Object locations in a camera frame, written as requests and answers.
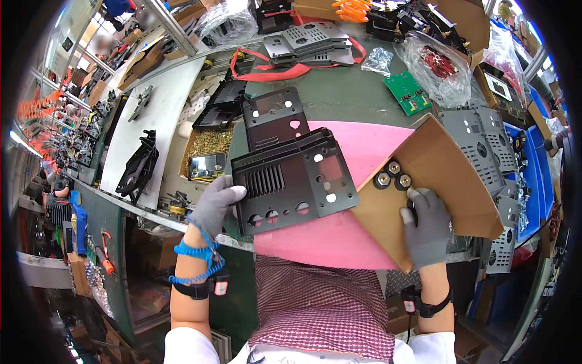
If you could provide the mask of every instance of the green circuit board with display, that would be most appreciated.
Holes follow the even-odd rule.
[[[432,101],[428,98],[428,94],[418,85],[418,82],[410,72],[386,77],[383,81],[396,97],[406,115],[410,116],[432,106]]]

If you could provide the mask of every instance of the black arm band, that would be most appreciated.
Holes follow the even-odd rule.
[[[195,300],[202,300],[208,298],[208,281],[202,284],[191,284],[189,286],[172,283],[174,288],[183,295],[190,296]]]
[[[422,300],[419,298],[417,306],[419,308],[418,312],[420,314],[420,317],[430,319],[432,316],[434,316],[434,314],[442,311],[442,309],[445,308],[446,305],[449,304],[449,302],[453,302],[453,291],[450,288],[450,286],[449,294],[447,294],[445,300],[439,303],[438,305],[428,305],[422,302]]]

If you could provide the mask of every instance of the pink foam pad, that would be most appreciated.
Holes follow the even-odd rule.
[[[338,141],[356,186],[374,172],[413,129],[345,121],[310,121],[311,130],[325,127]],[[352,269],[396,269],[394,262],[350,211],[263,232],[254,236],[258,254],[304,264]]]

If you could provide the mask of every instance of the checkered cloth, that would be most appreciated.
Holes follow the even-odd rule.
[[[394,335],[375,271],[257,256],[257,344],[360,355],[389,362]]]

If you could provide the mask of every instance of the hand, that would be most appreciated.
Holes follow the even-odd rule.
[[[415,226],[412,212],[406,207],[400,209],[408,254],[414,268],[445,262],[450,236],[450,214],[445,203],[427,188],[409,188],[406,193],[414,202],[418,215],[418,226]]]
[[[240,201],[246,193],[244,186],[232,186],[232,176],[220,176],[206,187],[187,219],[208,236],[215,238],[222,231],[230,205]]]

